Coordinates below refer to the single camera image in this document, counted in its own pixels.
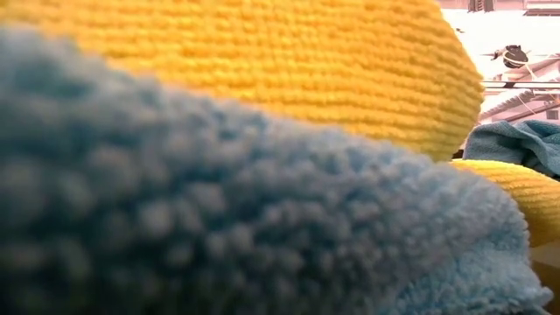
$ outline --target yellow knit fabric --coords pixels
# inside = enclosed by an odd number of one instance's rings
[[[495,161],[453,160],[508,191],[525,213],[531,246],[560,239],[560,183],[526,167]]]
[[[448,160],[480,76],[433,0],[4,0],[137,74]]]

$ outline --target blue towel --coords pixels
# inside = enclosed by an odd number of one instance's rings
[[[498,186],[0,29],[0,313],[545,314]]]
[[[468,137],[463,158],[523,165],[560,179],[560,125],[534,120],[480,125]]]

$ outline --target yellow fabric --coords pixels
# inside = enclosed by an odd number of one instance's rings
[[[495,161],[453,160],[453,165],[492,180],[525,213],[531,246],[560,239],[560,183],[526,167]]]
[[[433,0],[4,0],[135,73],[448,160],[480,76]]]

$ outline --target dark object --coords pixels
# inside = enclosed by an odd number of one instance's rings
[[[491,12],[494,11],[494,0],[470,0],[469,12]]]
[[[497,60],[505,51],[506,51],[505,49],[499,49],[493,52],[493,57],[491,60]]]
[[[457,152],[453,153],[453,158],[463,158],[463,149],[458,150]]]
[[[560,17],[558,8],[531,8],[523,14],[525,17]]]
[[[520,45],[507,45],[504,56],[504,65],[510,69],[523,67],[529,61],[529,57]]]
[[[546,111],[546,119],[548,119],[548,120],[558,120],[558,111],[557,110],[547,110]]]

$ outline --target ceiling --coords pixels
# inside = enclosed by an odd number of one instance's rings
[[[530,65],[550,59],[560,52],[560,41],[554,40],[554,30],[560,30],[560,17],[526,17],[523,16],[524,12],[499,10],[469,13],[466,10],[443,10],[451,26],[462,31],[458,37],[486,79],[508,70],[501,60],[491,60],[494,51],[507,45],[521,45],[522,50],[528,53]],[[508,72],[520,74],[512,76],[513,79],[528,74],[526,69]]]
[[[438,0],[444,9],[464,9],[468,7],[469,0]],[[494,0],[494,8],[501,10],[524,10],[527,0]]]

